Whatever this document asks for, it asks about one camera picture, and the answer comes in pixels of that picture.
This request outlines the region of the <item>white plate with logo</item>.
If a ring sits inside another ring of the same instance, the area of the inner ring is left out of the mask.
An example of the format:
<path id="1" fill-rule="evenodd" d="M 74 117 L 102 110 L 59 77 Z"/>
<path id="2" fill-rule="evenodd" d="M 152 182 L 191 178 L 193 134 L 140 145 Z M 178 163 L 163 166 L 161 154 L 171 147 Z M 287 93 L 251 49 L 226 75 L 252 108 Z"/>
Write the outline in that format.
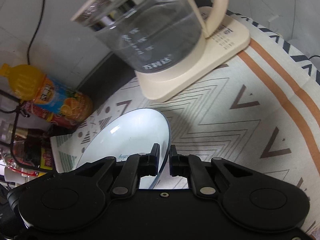
<path id="1" fill-rule="evenodd" d="M 158 174 L 143 177 L 139 185 L 141 189 L 153 189 L 166 165 L 171 145 L 169 121 L 155 109 L 136 109 L 112 121 L 89 143 L 77 167 L 108 156 L 126 161 L 133 154 L 150 153 L 154 144 L 160 146 Z"/>

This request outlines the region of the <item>black metal shelf rack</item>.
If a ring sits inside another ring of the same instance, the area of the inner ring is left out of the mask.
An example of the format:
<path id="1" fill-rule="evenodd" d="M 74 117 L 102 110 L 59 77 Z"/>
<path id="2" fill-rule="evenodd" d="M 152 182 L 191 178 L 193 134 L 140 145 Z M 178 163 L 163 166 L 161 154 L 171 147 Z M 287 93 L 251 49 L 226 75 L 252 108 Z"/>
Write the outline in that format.
<path id="1" fill-rule="evenodd" d="M 7 143 L 7 142 L 1 140 L 1 146 L 10 148 L 10 155 L 12 156 L 12 158 L 15 161 L 15 163 L 19 167 L 26 168 L 26 169 L 29 169 L 29 170 L 33 170 L 33 171 L 36 171 L 36 172 L 44 172 L 44 173 L 50 172 L 50 170 L 48 170 L 48 169 L 40 168 L 40 167 L 37 167 L 37 166 L 30 166 L 30 165 L 21 163 L 16 158 L 16 156 L 14 155 L 14 141 L 15 141 L 15 134 L 16 134 L 16 128 L 17 128 L 18 119 L 19 119 L 20 115 L 22 115 L 24 118 L 29 118 L 30 115 L 26 111 L 24 111 L 22 109 L 23 102 L 21 102 L 20 99 L 16 98 L 15 96 L 13 96 L 13 95 L 11 95 L 11 94 L 3 91 L 3 90 L 1 90 L 1 96 L 3 96 L 5 98 L 17 103 L 17 106 L 15 107 L 15 109 L 13 109 L 11 111 L 5 111 L 5 110 L 1 109 L 1 113 L 4 113 L 4 114 L 15 114 L 14 123 L 12 125 L 11 141 L 10 141 L 10 143 Z"/>

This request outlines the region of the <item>patterned table cloth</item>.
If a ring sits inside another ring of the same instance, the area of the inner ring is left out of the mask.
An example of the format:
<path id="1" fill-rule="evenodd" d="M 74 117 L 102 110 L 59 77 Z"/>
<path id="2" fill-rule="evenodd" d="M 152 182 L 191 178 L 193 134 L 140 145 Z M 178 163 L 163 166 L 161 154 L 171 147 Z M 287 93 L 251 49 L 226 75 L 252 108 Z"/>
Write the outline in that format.
<path id="1" fill-rule="evenodd" d="M 73 135 L 52 139 L 56 168 L 68 172 L 89 143 L 117 117 L 138 108 L 162 112 L 181 154 L 221 157 L 286 181 L 311 204 L 303 224 L 319 233 L 319 71 L 279 34 L 231 13 L 251 43 L 227 63 L 164 103 L 144 98 L 132 75 L 103 75 L 98 109 Z"/>

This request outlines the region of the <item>red drink can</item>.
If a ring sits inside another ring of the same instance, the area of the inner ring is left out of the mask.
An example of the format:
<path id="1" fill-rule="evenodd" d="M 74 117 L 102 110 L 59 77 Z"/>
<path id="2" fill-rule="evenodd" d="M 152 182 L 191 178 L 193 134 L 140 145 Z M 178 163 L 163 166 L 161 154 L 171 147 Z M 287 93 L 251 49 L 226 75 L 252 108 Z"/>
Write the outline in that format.
<path id="1" fill-rule="evenodd" d="M 80 122 L 67 119 L 65 116 L 54 114 L 48 110 L 42 109 L 41 107 L 33 104 L 33 102 L 31 101 L 24 102 L 23 108 L 29 114 L 35 115 L 48 123 L 55 124 L 67 129 L 73 129 L 81 124 Z"/>

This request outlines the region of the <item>dark soy sauce bottle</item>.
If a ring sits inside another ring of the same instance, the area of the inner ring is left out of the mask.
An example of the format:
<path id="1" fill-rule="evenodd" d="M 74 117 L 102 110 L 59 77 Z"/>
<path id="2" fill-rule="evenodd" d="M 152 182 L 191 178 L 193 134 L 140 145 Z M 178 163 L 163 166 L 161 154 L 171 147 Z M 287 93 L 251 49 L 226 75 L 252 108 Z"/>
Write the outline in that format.
<path id="1" fill-rule="evenodd" d="M 12 124 L 1 121 L 1 140 L 10 143 Z M 14 155 L 24 164 L 51 170 L 54 167 L 50 139 L 41 129 L 16 128 Z M 15 165 L 10 148 L 1 146 L 1 160 L 6 165 Z"/>

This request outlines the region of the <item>cream kettle base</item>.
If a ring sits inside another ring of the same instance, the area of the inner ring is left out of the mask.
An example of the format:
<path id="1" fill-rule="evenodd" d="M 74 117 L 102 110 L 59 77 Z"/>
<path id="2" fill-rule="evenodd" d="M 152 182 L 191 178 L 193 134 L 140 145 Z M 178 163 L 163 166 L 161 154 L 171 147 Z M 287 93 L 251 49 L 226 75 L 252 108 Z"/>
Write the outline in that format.
<path id="1" fill-rule="evenodd" d="M 178 64 L 153 74 L 135 72 L 141 91 L 153 102 L 165 102 L 246 49 L 250 39 L 246 26 L 225 15 L 216 31 L 208 38 L 202 34 Z"/>

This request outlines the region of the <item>orange juice bottle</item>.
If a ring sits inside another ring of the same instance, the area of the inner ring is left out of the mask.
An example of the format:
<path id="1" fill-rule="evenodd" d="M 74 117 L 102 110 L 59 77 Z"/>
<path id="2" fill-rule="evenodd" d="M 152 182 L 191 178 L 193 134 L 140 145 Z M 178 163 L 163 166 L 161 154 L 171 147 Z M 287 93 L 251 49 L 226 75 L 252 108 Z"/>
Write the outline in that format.
<path id="1" fill-rule="evenodd" d="M 37 107 L 53 114 L 82 122 L 92 113 L 92 100 L 81 92 L 68 88 L 38 68 L 20 64 L 1 66 L 1 76 L 7 78 L 13 93 L 23 101 L 31 101 Z"/>

